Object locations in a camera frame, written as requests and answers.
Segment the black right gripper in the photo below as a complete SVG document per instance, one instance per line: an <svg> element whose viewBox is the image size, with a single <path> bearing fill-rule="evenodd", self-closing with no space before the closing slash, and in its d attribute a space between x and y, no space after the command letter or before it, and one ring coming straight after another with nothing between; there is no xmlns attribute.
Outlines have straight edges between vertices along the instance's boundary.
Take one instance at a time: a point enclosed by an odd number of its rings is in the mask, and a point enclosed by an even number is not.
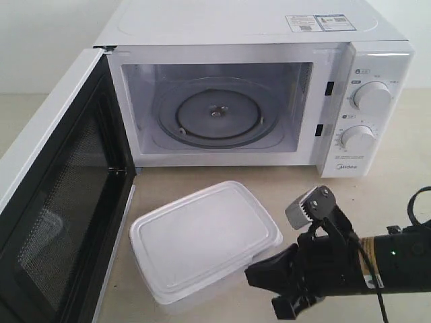
<svg viewBox="0 0 431 323"><path fill-rule="evenodd" d="M267 291L289 291L296 283L294 263L299 251L300 291L271 300L278 320L295 320L319 298L361 294L357 242L355 233L340 242L333 236L300 234L298 245L250 265L244 271L247 283Z"/></svg>

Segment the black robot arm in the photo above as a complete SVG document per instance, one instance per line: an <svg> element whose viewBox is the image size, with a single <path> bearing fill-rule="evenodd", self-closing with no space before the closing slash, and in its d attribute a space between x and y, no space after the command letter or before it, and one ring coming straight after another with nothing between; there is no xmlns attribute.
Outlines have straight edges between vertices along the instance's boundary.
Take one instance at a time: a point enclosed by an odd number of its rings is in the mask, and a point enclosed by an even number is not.
<svg viewBox="0 0 431 323"><path fill-rule="evenodd" d="M301 234L284 251L250 265L247 283L276 293L280 320L297 316L326 297L430 291L430 228L390 226L384 236Z"/></svg>

